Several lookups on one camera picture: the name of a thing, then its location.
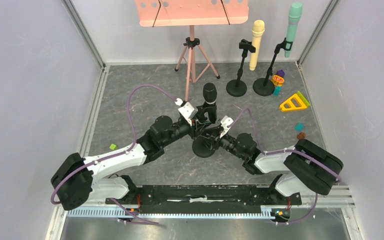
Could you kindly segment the black microphone desk stand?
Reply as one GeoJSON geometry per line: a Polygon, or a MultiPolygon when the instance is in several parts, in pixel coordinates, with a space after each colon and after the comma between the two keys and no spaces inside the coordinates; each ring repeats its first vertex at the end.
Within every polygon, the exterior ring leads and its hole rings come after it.
{"type": "Polygon", "coordinates": [[[217,105],[216,100],[207,100],[197,107],[194,117],[195,130],[192,143],[193,153],[200,158],[208,158],[215,153],[213,147],[217,130],[217,105]]]}

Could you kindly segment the black microphone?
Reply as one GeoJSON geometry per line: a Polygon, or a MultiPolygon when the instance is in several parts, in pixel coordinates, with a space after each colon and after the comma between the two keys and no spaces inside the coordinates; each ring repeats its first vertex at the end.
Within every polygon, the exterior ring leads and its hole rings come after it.
{"type": "Polygon", "coordinates": [[[216,86],[208,82],[203,86],[204,107],[215,106],[217,101],[217,88],[216,86]]]}

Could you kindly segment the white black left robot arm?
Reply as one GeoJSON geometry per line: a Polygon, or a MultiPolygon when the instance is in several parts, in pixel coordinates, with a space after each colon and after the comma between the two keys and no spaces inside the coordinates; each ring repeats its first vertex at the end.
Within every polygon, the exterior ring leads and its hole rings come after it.
{"type": "Polygon", "coordinates": [[[72,153],[50,179],[54,188],[51,203],[61,204],[66,211],[100,196],[131,204],[137,198],[137,190],[121,179],[113,184],[112,190],[105,191],[106,176],[155,161],[165,153],[164,148],[175,141],[185,136],[196,140],[210,130],[219,133],[219,127],[218,120],[199,121],[193,118],[188,122],[180,116],[177,122],[173,122],[169,116],[163,115],[156,118],[142,137],[122,149],[87,157],[81,157],[78,152],[72,153]]]}

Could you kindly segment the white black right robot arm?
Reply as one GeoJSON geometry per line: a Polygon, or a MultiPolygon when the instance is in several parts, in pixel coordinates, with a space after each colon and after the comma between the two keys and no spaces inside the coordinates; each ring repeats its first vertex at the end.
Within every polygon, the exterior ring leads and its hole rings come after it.
{"type": "Polygon", "coordinates": [[[252,175],[284,172],[269,189],[269,199],[282,204],[292,194],[312,191],[327,196],[333,185],[340,182],[343,162],[308,139],[274,151],[262,151],[249,133],[237,137],[221,133],[210,139],[211,149],[223,148],[243,161],[242,166],[252,175]]]}

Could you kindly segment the black middle microphone stand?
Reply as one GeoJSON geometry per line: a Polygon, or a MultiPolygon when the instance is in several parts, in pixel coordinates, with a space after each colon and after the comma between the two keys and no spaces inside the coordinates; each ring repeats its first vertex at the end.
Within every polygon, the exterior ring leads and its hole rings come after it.
{"type": "Polygon", "coordinates": [[[256,52],[256,48],[252,45],[252,42],[246,39],[242,39],[239,42],[238,47],[242,50],[240,67],[237,71],[236,79],[230,80],[226,85],[226,91],[232,97],[241,97],[247,92],[247,85],[244,81],[241,80],[243,75],[243,67],[248,53],[256,52]]]}

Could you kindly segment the black right microphone stand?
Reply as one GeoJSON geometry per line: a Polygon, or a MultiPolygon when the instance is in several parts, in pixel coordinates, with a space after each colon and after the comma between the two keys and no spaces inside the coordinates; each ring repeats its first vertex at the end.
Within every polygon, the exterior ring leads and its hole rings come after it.
{"type": "Polygon", "coordinates": [[[253,91],[263,97],[270,96],[274,93],[276,86],[270,80],[270,77],[273,75],[273,66],[276,61],[277,55],[280,53],[280,50],[290,51],[292,48],[292,41],[288,41],[286,38],[281,43],[278,43],[274,49],[273,58],[271,63],[266,71],[266,76],[264,78],[258,78],[254,81],[252,88],[253,91]]]}

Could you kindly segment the yellow microphone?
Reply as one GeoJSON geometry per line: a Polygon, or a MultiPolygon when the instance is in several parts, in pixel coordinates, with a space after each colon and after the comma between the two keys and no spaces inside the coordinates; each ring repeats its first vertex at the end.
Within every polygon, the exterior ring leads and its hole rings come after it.
{"type": "Polygon", "coordinates": [[[251,44],[255,48],[255,52],[251,53],[250,61],[249,61],[249,70],[254,71],[257,67],[261,40],[265,32],[265,22],[263,20],[254,21],[251,31],[252,31],[251,44]]]}

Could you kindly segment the pink tripod music stand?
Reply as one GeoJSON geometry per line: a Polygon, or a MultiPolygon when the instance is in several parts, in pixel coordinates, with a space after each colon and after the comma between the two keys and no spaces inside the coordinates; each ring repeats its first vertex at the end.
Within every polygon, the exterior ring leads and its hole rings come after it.
{"type": "Polygon", "coordinates": [[[195,35],[196,26],[238,25],[249,17],[247,0],[136,0],[135,5],[142,27],[187,26],[189,36],[175,66],[177,72],[182,61],[187,65],[185,100],[189,100],[190,83],[197,82],[207,69],[212,69],[215,77],[221,76],[201,46],[195,35]],[[204,56],[207,64],[200,74],[196,72],[196,49],[204,56]]]}

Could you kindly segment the green microphone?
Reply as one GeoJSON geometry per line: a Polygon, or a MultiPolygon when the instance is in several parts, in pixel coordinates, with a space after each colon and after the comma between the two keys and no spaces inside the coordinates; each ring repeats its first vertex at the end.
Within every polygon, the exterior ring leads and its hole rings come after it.
{"type": "Polygon", "coordinates": [[[292,47],[297,34],[298,24],[303,14],[303,4],[301,2],[294,2],[291,4],[288,12],[288,27],[286,32],[286,46],[284,50],[284,57],[288,58],[291,54],[292,47]]]}

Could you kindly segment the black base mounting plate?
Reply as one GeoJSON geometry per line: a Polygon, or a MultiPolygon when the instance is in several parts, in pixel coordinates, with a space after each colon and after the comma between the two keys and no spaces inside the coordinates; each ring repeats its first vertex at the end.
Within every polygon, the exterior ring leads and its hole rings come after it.
{"type": "Polygon", "coordinates": [[[261,206],[301,205],[302,199],[267,185],[142,185],[118,202],[137,205],[141,214],[257,214],[261,206]]]}

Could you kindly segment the teal toy block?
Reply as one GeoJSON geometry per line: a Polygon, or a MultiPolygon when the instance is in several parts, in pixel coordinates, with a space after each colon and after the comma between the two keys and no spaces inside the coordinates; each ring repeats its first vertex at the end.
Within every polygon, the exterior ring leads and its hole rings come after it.
{"type": "Polygon", "coordinates": [[[273,95],[278,96],[280,94],[281,90],[282,90],[281,86],[276,86],[274,91],[273,91],[273,95]]]}

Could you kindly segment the small teal cube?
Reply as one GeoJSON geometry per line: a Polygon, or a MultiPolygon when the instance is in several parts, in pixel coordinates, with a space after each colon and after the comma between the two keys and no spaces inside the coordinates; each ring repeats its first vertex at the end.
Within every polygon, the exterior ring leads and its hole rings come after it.
{"type": "Polygon", "coordinates": [[[303,123],[298,123],[296,126],[295,126],[295,130],[297,131],[297,132],[300,132],[300,131],[302,131],[303,129],[304,129],[304,127],[305,127],[305,125],[303,124],[303,123]]]}

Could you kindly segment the brown round toy piece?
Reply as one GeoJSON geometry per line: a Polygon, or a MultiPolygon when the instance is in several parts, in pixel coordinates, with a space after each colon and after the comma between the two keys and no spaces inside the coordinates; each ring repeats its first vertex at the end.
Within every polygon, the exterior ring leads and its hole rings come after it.
{"type": "Polygon", "coordinates": [[[300,133],[297,134],[296,138],[297,138],[298,140],[302,140],[302,139],[305,139],[306,136],[307,136],[307,135],[306,135],[304,132],[300,132],[300,133]]]}

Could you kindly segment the yellow triangular toy block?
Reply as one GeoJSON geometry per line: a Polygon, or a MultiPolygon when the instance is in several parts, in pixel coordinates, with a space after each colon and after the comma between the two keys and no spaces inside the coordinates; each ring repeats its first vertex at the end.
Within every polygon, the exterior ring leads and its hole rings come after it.
{"type": "Polygon", "coordinates": [[[279,105],[281,112],[292,112],[292,111],[301,111],[309,108],[311,106],[310,102],[305,98],[305,96],[297,91],[295,94],[286,99],[283,103],[279,105]]]}

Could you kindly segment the purple toy block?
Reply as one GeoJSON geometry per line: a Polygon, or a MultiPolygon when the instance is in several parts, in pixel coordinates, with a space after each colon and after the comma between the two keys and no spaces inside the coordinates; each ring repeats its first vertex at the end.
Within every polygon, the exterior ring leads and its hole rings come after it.
{"type": "Polygon", "coordinates": [[[281,69],[281,70],[278,70],[278,71],[276,72],[276,75],[279,76],[279,77],[281,77],[281,78],[284,78],[284,77],[285,77],[285,72],[281,69]]]}

